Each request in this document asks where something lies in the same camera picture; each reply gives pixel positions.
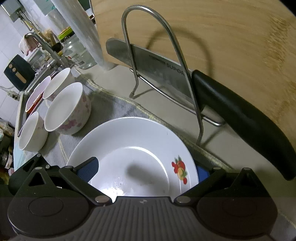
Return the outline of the white plate fruit print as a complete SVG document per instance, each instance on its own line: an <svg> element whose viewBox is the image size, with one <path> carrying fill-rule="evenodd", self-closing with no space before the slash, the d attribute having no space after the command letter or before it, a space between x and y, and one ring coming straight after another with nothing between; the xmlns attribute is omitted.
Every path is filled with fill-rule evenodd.
<svg viewBox="0 0 296 241"><path fill-rule="evenodd" d="M91 157L98 171L88 182L109 196L174 200L199 183L193 158L170 129L146 118L117 118L89 132L67 162L76 167Z"/></svg>

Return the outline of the white floral bowl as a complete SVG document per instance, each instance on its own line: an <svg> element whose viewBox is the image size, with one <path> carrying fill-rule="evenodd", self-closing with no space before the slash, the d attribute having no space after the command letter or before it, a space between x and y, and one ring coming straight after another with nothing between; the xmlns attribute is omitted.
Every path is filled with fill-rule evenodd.
<svg viewBox="0 0 296 241"><path fill-rule="evenodd" d="M87 123L91 114L91 101L83 84L74 82L65 87L47 110L44 126L48 132L73 135Z"/></svg>
<svg viewBox="0 0 296 241"><path fill-rule="evenodd" d="M43 92L43 99L53 101L54 98L68 85L75 82L70 68L60 71L48 84Z"/></svg>

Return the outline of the grey and teal checked mat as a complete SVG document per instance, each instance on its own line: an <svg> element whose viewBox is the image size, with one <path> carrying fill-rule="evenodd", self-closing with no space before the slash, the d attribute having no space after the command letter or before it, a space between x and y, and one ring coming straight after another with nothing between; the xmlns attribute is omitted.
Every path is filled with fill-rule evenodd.
<svg viewBox="0 0 296 241"><path fill-rule="evenodd" d="M82 138L100 124L116 118L141 117L156 121L172 130L188 148L195 164L207 170L213 167L221 167L228 172L234 171L230 165L215 157L210 152L198 147L194 142L186 138L180 130L155 116L141 105L108 92L90 79L87 80L81 77L77 80L82 82L84 90L91 101L91 114L86 125L72 136L60 135L57 132L48 134L48 138L44 146L39 150L39 153L50 165L65 166L73 150Z"/></svg>

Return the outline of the white power strip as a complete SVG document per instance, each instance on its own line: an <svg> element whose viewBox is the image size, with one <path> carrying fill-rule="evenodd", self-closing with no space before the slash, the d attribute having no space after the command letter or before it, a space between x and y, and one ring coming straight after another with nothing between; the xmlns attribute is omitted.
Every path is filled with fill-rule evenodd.
<svg viewBox="0 0 296 241"><path fill-rule="evenodd" d="M8 96L11 97L12 99L19 101L20 100L20 93L16 93L13 90L8 91Z"/></svg>

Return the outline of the red and white basin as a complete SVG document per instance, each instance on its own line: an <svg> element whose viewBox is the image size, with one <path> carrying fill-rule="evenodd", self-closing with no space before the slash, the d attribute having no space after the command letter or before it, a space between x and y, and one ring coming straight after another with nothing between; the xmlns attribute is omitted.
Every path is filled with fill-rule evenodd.
<svg viewBox="0 0 296 241"><path fill-rule="evenodd" d="M49 85L51 81L51 76L47 76L44 80L42 80L37 87L34 89L33 93L30 95L30 97L27 100L26 107L25 107L25 112L27 114L31 114L33 109L36 107L38 101L43 96L43 93L46 89L46 87Z"/></svg>

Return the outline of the black air fryer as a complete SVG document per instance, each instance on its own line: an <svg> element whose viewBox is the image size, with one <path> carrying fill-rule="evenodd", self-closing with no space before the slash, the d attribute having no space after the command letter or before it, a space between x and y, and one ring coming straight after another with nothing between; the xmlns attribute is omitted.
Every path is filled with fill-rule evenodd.
<svg viewBox="0 0 296 241"><path fill-rule="evenodd" d="M36 71L24 58L17 54L6 66L4 75L15 88L24 91L34 80Z"/></svg>

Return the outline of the steel sink faucet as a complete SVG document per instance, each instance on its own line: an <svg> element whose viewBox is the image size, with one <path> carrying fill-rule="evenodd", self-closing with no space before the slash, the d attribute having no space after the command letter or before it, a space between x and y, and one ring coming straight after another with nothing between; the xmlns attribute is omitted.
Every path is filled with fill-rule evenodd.
<svg viewBox="0 0 296 241"><path fill-rule="evenodd" d="M65 68L70 68L71 64L68 61L68 59L64 56L59 56L41 37L39 37L36 33L30 32L24 35L25 39L28 39L29 37L33 37L41 46L44 50L46 50L51 57L56 60L59 65L65 67Z"/></svg>

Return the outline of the glass jar green lid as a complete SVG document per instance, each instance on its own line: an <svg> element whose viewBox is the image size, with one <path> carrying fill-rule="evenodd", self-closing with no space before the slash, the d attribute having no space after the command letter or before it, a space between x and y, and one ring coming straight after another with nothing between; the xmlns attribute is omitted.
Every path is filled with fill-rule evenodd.
<svg viewBox="0 0 296 241"><path fill-rule="evenodd" d="M86 70L97 64L71 27L63 30L58 39L63 45L64 56L74 62L78 68Z"/></svg>

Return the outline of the bamboo cutting board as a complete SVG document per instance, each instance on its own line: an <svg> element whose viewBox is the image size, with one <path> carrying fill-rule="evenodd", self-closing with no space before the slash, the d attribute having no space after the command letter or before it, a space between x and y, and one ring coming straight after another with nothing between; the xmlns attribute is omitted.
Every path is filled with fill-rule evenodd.
<svg viewBox="0 0 296 241"><path fill-rule="evenodd" d="M239 94L295 144L295 1L140 1L169 23L185 61Z"/></svg>

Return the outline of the tall cling film roll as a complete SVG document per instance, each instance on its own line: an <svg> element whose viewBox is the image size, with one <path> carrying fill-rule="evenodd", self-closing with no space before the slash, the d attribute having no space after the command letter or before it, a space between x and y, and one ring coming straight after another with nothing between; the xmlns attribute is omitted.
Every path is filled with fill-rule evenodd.
<svg viewBox="0 0 296 241"><path fill-rule="evenodd" d="M115 64L104 59L95 25L79 1L52 0L52 3L70 25L95 62L105 71L113 69Z"/></svg>

